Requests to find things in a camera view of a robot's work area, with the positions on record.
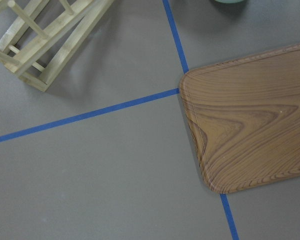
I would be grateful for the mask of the wooden cutting board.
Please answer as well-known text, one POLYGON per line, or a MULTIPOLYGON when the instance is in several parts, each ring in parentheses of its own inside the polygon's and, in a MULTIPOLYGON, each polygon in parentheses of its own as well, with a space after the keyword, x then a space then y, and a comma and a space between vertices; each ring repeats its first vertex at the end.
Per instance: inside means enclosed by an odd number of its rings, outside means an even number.
POLYGON ((190 70, 179 91, 211 191, 300 176, 300 43, 190 70))

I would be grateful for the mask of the wooden mug tree rack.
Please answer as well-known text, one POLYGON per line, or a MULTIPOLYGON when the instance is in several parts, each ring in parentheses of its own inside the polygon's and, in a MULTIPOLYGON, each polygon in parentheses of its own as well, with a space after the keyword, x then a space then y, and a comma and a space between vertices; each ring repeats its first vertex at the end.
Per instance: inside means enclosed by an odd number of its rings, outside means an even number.
POLYGON ((21 8, 0 0, 0 13, 11 9, 17 18, 0 39, 0 63, 26 84, 45 92, 110 8, 111 0, 61 0, 64 11, 46 28, 35 22, 47 0, 30 0, 21 8), (37 61, 65 34, 71 34, 46 66, 37 61))

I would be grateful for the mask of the green ceramic bowl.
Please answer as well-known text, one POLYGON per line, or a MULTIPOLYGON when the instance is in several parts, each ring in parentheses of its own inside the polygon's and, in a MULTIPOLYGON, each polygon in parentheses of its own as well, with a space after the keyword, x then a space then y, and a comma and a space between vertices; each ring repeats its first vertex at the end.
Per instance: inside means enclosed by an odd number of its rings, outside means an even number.
POLYGON ((243 2, 244 0, 214 0, 214 1, 221 4, 237 4, 243 2))

